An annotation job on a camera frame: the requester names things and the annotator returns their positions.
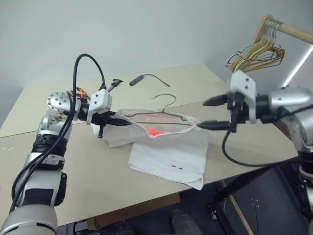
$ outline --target black handle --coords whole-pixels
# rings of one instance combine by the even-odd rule
[[[225,131],[230,127],[229,121],[203,121],[197,127],[211,131]]]
[[[143,75],[140,75],[137,78],[135,78],[133,81],[131,81],[129,83],[129,85],[133,86],[133,85],[137,84],[138,82],[140,82],[142,79],[143,79]]]
[[[212,98],[209,98],[207,101],[203,103],[204,106],[219,106],[227,103],[228,101],[228,95],[221,94],[218,96],[214,96]]]

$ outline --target gold hanger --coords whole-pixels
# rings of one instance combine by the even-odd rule
[[[258,49],[262,48],[267,43],[267,37],[264,35],[264,37],[261,38],[260,42],[254,45],[254,47],[250,47],[249,50],[245,53],[240,55],[230,66],[230,70],[232,72],[235,71],[236,66],[244,59],[247,59],[253,52],[257,51]]]
[[[280,26],[280,24],[281,24],[280,22],[268,22],[266,44],[263,47],[259,48],[258,50],[255,50],[255,48],[250,50],[250,52],[248,53],[249,57],[245,56],[245,58],[242,59],[240,62],[238,62],[236,64],[236,66],[232,66],[231,67],[231,69],[233,69],[232,71],[242,70],[243,68],[250,66],[251,64],[253,64],[253,61],[257,60],[257,58],[260,55],[262,55],[263,53],[265,53],[267,51],[271,51],[273,49],[273,45],[274,45],[274,42],[276,40],[276,30]],[[276,59],[271,58],[267,63],[263,59],[263,61],[260,63],[262,63],[264,65],[258,66],[257,68],[255,67],[253,70],[269,67],[268,65],[273,64],[277,61],[280,61],[280,63],[281,63],[282,59],[283,59],[283,56],[279,56],[279,58],[276,58]]]
[[[278,47],[273,47],[271,51],[275,52],[276,56],[269,59],[263,59],[263,60],[257,60],[254,62],[251,62],[249,64],[245,64],[239,67],[240,70],[244,72],[248,71],[254,71],[259,70],[263,68],[278,66],[281,64],[284,56],[285,56],[285,50]]]

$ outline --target black tool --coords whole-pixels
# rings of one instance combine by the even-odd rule
[[[117,87],[123,80],[121,79],[113,79],[113,82],[111,83],[111,87],[108,88],[108,92],[112,91],[114,87]]]
[[[140,75],[137,78],[135,78],[133,81],[131,81],[129,83],[129,85],[133,86],[133,85],[137,84],[138,82],[140,82],[142,79],[143,79],[143,75]]]
[[[203,121],[197,124],[198,127],[211,131],[224,131],[230,128],[229,121]]]
[[[166,82],[162,81],[159,77],[157,77],[157,76],[155,76],[155,75],[153,75],[153,74],[144,74],[144,75],[140,75],[140,76],[138,76],[137,78],[135,78],[133,81],[131,81],[131,82],[129,83],[129,85],[130,85],[130,86],[133,86],[133,85],[137,84],[138,82],[140,82],[140,81],[144,78],[144,76],[152,76],[152,77],[155,77],[156,79],[158,79],[159,81],[161,81],[162,83],[164,83],[167,87],[170,87],[169,84],[167,84]]]
[[[206,102],[203,103],[204,106],[219,106],[228,102],[228,95],[221,94],[209,98]]]
[[[132,124],[126,120],[114,118],[115,114],[116,112],[108,111],[104,114],[95,113],[92,115],[91,123],[100,126],[98,138],[103,138],[103,130],[107,124],[113,126],[128,126]]]

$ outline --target table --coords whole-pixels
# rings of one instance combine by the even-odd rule
[[[225,84],[215,80],[215,77],[212,76],[207,79],[209,81],[205,81],[205,83],[209,83],[211,86],[201,90],[203,94],[197,94],[198,98],[201,98],[201,95],[210,97],[220,94],[221,90],[226,90]],[[195,93],[196,91],[189,90],[189,93],[185,93],[185,95],[193,99]],[[167,111],[193,116],[200,121],[228,119],[229,113],[226,106],[203,107],[202,102],[199,101],[187,102],[187,104],[169,108]],[[32,128],[34,126],[27,127],[23,131],[33,130]],[[211,132],[204,175],[205,184],[254,169],[236,165],[225,158],[221,150],[224,134],[223,131]],[[5,220],[11,204],[12,182],[22,168],[26,155],[31,151],[35,135],[36,132],[31,131],[0,138],[1,224]],[[111,212],[189,188],[183,184],[166,181],[130,169],[128,158],[131,147],[132,145],[129,144],[109,148],[104,140],[93,135],[89,126],[84,123],[73,125],[65,155],[64,172],[68,175],[66,198],[60,206],[56,207],[59,225]],[[297,154],[292,142],[277,128],[271,124],[262,125],[260,123],[239,125],[238,133],[229,137],[226,148],[230,156],[247,163],[280,161]]]
[[[145,77],[133,87],[129,85],[130,81],[147,73],[158,76],[171,87],[165,86],[151,76]],[[177,100],[173,106],[178,106],[204,101],[210,96],[226,92],[225,83],[204,64],[106,77],[107,87],[111,86],[113,79],[121,79],[124,82],[110,93],[113,96],[112,111],[123,108],[161,109],[171,103],[173,99],[161,96],[151,100],[151,97],[163,93],[175,95]],[[83,88],[90,95],[97,92],[100,85],[100,77],[77,81],[77,86]],[[41,118],[47,111],[47,97],[51,93],[65,92],[71,89],[72,80],[24,88],[0,129],[0,137],[36,131]]]

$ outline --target black frame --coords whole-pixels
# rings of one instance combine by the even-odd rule
[[[221,228],[224,231],[224,234],[226,235],[235,235],[235,232],[233,231],[226,215],[224,214],[220,203],[229,197],[231,194],[235,193],[239,189],[241,189],[243,186],[250,183],[255,178],[261,176],[268,170],[272,169],[274,166],[267,166],[261,169],[257,169],[254,171],[250,171],[248,173],[239,175],[233,182],[231,182],[229,185],[224,187],[222,190],[219,190],[217,194],[215,195],[213,202],[209,205],[209,210],[211,214],[214,214],[219,223]]]

